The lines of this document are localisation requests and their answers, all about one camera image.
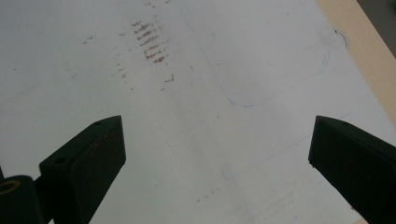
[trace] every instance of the screw hole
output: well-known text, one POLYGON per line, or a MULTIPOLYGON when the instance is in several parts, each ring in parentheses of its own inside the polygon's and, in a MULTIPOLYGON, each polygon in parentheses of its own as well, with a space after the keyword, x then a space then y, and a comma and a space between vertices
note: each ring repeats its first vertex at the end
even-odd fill
POLYGON ((64 162, 64 157, 60 157, 60 158, 55 160, 55 164, 60 164, 62 162, 64 162))

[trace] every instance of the white paper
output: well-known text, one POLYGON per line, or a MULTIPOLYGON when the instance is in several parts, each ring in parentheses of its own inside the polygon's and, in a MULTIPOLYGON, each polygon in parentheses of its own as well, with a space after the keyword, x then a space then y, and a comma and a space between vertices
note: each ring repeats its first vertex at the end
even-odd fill
POLYGON ((352 223, 307 160, 315 116, 396 132, 314 0, 2 1, 0 164, 122 115, 91 223, 352 223))

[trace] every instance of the paper sheet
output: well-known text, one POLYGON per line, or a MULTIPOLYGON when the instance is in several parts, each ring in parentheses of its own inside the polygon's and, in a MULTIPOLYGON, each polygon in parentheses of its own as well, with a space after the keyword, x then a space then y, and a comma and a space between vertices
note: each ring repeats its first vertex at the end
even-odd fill
POLYGON ((91 223, 353 223, 307 161, 315 116, 396 132, 314 0, 2 1, 0 164, 121 114, 91 223))

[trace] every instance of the pencil mark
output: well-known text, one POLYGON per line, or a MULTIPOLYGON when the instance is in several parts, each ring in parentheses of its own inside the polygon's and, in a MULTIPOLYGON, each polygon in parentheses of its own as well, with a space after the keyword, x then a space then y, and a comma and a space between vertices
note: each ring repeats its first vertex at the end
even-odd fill
POLYGON ((136 27, 138 25, 140 25, 142 23, 142 21, 137 21, 134 24, 131 24, 132 27, 136 27))
POLYGON ((153 24, 152 22, 150 22, 150 23, 146 23, 146 24, 144 24, 144 25, 140 25, 140 28, 139 28, 138 30, 135 30, 134 33, 137 35, 137 34, 139 34, 140 32, 145 31, 149 26, 150 26, 150 27, 153 27, 154 24, 153 24))
POLYGON ((114 56, 114 59, 118 59, 121 56, 121 53, 118 53, 114 56))
POLYGON ((156 59, 154 62, 161 63, 166 58, 166 56, 162 56, 161 58, 156 59))
POLYGON ((88 38, 83 42, 83 44, 88 44, 88 41, 89 41, 89 40, 92 40, 92 39, 93 39, 93 36, 88 37, 88 38))
POLYGON ((143 42, 143 44, 141 44, 140 46, 145 46, 145 45, 147 45, 149 42, 151 42, 151 41, 153 41, 153 40, 156 40, 158 37, 159 37, 159 36, 155 35, 155 36, 153 36, 153 37, 147 39, 147 40, 146 40, 145 42, 143 42))
POLYGON ((171 78, 166 80, 165 82, 174 82, 175 81, 175 75, 171 75, 171 78))

